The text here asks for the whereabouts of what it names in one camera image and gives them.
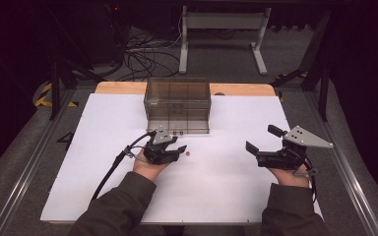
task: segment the hand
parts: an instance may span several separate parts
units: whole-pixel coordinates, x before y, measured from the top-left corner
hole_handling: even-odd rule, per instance
[[[309,188],[309,178],[306,176],[295,176],[293,175],[293,170],[282,170],[273,168],[269,168],[269,170],[278,179],[280,185]],[[301,165],[296,172],[306,173],[305,165]]]
[[[144,156],[144,149],[140,150],[138,156],[141,158],[146,158]],[[155,182],[156,178],[159,176],[160,172],[165,169],[170,163],[156,165],[156,164],[149,164],[147,162],[141,161],[139,159],[135,159],[133,171],[137,174],[143,175],[144,177],[148,178],[149,180]]]

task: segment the white metal frame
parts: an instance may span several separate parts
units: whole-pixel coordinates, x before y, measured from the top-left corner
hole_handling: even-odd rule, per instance
[[[182,47],[180,50],[179,73],[185,74],[188,59],[188,29],[244,29],[259,30],[258,38],[251,42],[251,49],[256,58],[260,75],[267,75],[265,62],[260,53],[266,26],[270,17],[271,8],[266,8],[264,13],[194,13],[188,12],[183,6],[182,12]]]

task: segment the person's right arm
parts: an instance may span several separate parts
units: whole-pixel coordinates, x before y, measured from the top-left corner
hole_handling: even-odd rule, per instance
[[[329,236],[321,216],[314,211],[309,179],[292,171],[270,169],[278,179],[272,184],[268,205],[263,211],[261,236]]]

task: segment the sleeve cuff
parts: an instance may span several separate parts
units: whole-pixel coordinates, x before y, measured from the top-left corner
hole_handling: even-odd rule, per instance
[[[152,195],[156,190],[156,184],[146,177],[135,172],[128,172],[119,184],[121,189],[126,189],[133,197],[148,206]]]
[[[289,213],[314,213],[312,190],[302,187],[272,184],[268,207]]]

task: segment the person's left hand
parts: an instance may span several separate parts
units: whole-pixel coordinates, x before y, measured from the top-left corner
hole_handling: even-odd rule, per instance
[[[141,158],[146,158],[144,156],[143,148],[140,150],[140,153],[138,153],[138,156]],[[162,165],[149,164],[147,162],[144,162],[135,158],[133,171],[155,182],[156,178],[159,176],[161,171],[165,169],[165,167],[167,167],[169,164],[170,163],[162,164]]]

